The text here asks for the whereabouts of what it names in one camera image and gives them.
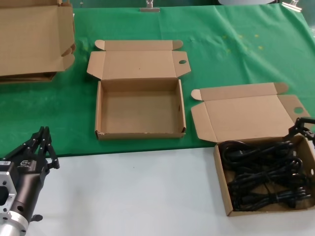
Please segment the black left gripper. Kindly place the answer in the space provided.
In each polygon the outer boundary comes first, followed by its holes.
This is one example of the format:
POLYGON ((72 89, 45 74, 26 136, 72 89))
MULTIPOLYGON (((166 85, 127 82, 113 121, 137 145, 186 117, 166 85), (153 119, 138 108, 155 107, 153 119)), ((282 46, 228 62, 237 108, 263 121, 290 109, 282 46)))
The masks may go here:
POLYGON ((59 160, 52 146, 49 127, 40 127, 39 131, 33 133, 29 140, 23 142, 2 160, 13 162, 18 172, 17 195, 11 211, 20 214, 30 222, 39 193, 43 188, 46 176, 50 173, 49 169, 60 168, 59 160), (51 158, 51 163, 48 163, 47 157, 51 158))

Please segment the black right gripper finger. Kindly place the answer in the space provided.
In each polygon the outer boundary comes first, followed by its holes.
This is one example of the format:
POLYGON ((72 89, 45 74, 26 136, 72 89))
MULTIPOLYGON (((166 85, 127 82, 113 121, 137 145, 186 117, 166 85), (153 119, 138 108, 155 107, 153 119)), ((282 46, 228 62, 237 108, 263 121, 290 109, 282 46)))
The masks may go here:
POLYGON ((315 141, 315 134, 308 128, 305 127, 305 124, 314 124, 314 118, 300 117, 297 118, 295 124, 288 129, 288 134, 283 137, 284 140, 288 141, 297 134, 301 134, 306 137, 309 141, 315 141))

